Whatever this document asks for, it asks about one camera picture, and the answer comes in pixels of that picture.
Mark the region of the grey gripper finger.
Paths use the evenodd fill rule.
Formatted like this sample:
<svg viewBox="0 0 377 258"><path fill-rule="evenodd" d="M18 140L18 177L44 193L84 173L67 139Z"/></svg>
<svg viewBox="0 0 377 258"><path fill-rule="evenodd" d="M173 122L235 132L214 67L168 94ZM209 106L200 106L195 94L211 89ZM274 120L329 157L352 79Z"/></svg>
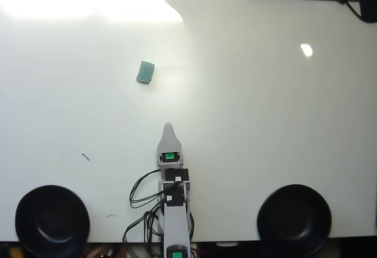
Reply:
<svg viewBox="0 0 377 258"><path fill-rule="evenodd" d="M162 138L157 146L158 153L182 152L181 142L176 137L171 123L166 123Z"/></svg>

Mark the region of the white gripper body with motor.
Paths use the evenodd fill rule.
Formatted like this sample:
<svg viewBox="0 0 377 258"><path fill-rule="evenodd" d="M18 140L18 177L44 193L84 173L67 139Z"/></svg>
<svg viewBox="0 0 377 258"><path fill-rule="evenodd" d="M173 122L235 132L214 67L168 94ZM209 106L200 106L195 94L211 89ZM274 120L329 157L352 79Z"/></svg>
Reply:
<svg viewBox="0 0 377 258"><path fill-rule="evenodd" d="M183 158L179 151L174 152L158 152L157 166L159 168L181 168L183 166Z"/></svg>

